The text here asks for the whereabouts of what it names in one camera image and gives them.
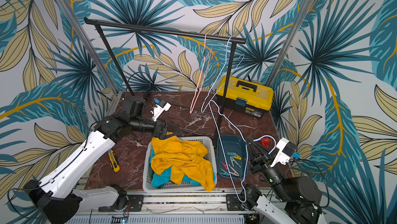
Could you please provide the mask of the teal blue t-shirt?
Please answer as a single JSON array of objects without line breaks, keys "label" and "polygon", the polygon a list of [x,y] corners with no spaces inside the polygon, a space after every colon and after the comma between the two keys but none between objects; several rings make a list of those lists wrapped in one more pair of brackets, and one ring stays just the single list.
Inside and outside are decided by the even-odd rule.
[{"label": "teal blue t-shirt", "polygon": [[202,185],[206,191],[215,188],[211,162],[198,153],[168,153],[152,151],[151,168],[154,171],[152,186],[160,187],[171,181]]}]

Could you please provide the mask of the pale green clothespin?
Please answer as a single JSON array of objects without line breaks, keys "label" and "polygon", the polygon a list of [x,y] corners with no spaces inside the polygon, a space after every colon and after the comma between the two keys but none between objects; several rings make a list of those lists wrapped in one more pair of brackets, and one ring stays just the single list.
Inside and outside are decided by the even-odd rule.
[{"label": "pale green clothespin", "polygon": [[241,167],[239,162],[234,157],[230,157],[230,162],[232,166],[238,166],[239,168]]}]

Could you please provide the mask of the turquoise clothespin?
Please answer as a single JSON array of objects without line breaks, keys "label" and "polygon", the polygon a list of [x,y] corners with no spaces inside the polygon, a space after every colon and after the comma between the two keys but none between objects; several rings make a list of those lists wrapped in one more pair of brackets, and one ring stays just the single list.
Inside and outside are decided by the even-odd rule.
[{"label": "turquoise clothespin", "polygon": [[230,176],[230,174],[226,171],[224,171],[223,169],[221,169],[220,174],[223,176]]}]

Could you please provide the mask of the white blue wire hanger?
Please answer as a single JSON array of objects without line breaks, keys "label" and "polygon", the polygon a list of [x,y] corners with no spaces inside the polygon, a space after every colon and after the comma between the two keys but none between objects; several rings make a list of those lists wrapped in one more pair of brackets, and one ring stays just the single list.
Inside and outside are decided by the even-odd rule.
[{"label": "white blue wire hanger", "polygon": [[240,44],[239,41],[242,41],[243,44],[245,44],[245,39],[241,39],[241,38],[236,38],[236,37],[232,37],[230,36],[228,38],[228,41],[226,43],[226,48],[225,48],[225,62],[223,67],[221,68],[221,70],[219,71],[219,74],[217,75],[216,79],[214,80],[213,84],[211,85],[207,96],[205,97],[203,104],[201,106],[201,113],[205,112],[205,109],[209,106],[209,102],[211,102],[213,100],[213,98],[215,97],[216,93],[212,96],[212,98],[209,100],[209,102],[207,103],[207,105],[205,106],[206,100],[208,99],[208,97],[210,96],[213,87],[215,86],[216,82],[218,81],[218,79],[220,78],[220,76],[222,76],[223,72],[224,72],[224,68],[226,65],[228,65],[227,68],[227,72],[226,72],[226,77],[229,78],[230,77],[230,70],[232,68],[233,65],[233,59],[234,59],[234,53],[236,50],[236,46],[237,44]]}]

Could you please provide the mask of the red clothespin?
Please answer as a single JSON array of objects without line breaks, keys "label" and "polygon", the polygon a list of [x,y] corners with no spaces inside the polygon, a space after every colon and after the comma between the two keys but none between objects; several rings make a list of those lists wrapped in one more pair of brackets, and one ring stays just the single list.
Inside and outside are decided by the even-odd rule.
[{"label": "red clothespin", "polygon": [[228,171],[227,165],[224,162],[221,162],[221,165],[223,166],[223,168],[225,169],[225,171]]}]

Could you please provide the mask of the mint clothespin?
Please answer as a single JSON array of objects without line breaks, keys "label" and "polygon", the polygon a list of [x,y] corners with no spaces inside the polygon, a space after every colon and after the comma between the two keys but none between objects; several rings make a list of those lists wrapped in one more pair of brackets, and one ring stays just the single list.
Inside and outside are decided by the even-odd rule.
[{"label": "mint clothespin", "polygon": [[231,157],[237,157],[238,155],[235,152],[227,152],[227,155]]}]

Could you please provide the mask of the yellow clothespin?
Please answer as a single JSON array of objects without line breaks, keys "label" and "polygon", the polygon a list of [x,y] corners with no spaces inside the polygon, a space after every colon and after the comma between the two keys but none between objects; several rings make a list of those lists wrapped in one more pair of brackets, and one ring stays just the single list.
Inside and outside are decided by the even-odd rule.
[{"label": "yellow clothespin", "polygon": [[239,155],[234,155],[234,156],[232,156],[234,159],[237,159],[237,160],[242,160],[242,158],[239,156]]}]

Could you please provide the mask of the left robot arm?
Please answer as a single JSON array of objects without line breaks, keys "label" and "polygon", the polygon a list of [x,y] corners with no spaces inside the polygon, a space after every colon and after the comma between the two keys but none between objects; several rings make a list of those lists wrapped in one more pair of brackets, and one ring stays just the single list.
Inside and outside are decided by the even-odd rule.
[{"label": "left robot arm", "polygon": [[63,163],[41,180],[30,180],[23,190],[33,204],[52,224],[64,224],[76,213],[101,207],[123,212],[130,200],[118,185],[79,191],[74,187],[97,159],[132,132],[151,133],[165,138],[166,123],[159,116],[170,109],[165,100],[155,100],[153,116],[142,116],[146,100],[135,96],[124,99],[122,109],[99,121],[87,139]]}]

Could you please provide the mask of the beige clothespin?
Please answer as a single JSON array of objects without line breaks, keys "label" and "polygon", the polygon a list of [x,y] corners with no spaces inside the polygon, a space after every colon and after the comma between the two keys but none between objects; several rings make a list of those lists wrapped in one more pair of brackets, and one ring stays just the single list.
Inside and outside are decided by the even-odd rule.
[{"label": "beige clothespin", "polygon": [[231,165],[228,165],[228,171],[230,172],[231,175],[240,177],[239,173]]}]

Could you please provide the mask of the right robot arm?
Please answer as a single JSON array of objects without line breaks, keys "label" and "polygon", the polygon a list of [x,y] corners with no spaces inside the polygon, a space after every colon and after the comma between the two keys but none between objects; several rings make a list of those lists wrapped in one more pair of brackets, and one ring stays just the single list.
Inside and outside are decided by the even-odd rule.
[{"label": "right robot arm", "polygon": [[286,165],[297,151],[297,146],[281,138],[274,152],[268,152],[258,141],[247,139],[249,169],[260,173],[280,202],[283,210],[277,208],[255,186],[247,184],[240,196],[243,210],[255,210],[275,224],[324,224],[326,223],[320,200],[322,192],[309,176],[289,178],[279,165]]}]

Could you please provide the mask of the yellow t-shirt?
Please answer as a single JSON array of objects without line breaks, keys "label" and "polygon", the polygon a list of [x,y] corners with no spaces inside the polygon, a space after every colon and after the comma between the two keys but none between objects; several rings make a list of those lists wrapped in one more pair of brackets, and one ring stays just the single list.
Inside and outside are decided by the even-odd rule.
[{"label": "yellow t-shirt", "polygon": [[152,187],[168,182],[200,185],[206,191],[216,187],[212,163],[205,159],[209,150],[201,142],[172,136],[165,140],[153,138],[152,147],[149,159],[154,171]]}]

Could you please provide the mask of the pink wire hanger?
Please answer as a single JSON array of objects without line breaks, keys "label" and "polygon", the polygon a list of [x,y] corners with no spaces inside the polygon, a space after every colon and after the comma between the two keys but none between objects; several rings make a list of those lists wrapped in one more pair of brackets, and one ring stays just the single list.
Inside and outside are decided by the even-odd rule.
[{"label": "pink wire hanger", "polygon": [[206,42],[207,42],[207,34],[205,34],[205,38],[204,38],[204,52],[203,52],[203,63],[202,63],[202,67],[199,70],[199,80],[196,83],[196,89],[194,92],[194,96],[193,99],[191,101],[191,105],[190,105],[190,109],[189,109],[189,113],[192,114],[196,105],[196,102],[198,100],[198,97],[201,93],[201,90],[203,88],[203,84],[204,84],[204,80],[206,78],[208,69],[209,69],[209,63],[211,60],[211,54],[212,54],[212,48],[207,49],[206,46]]}]

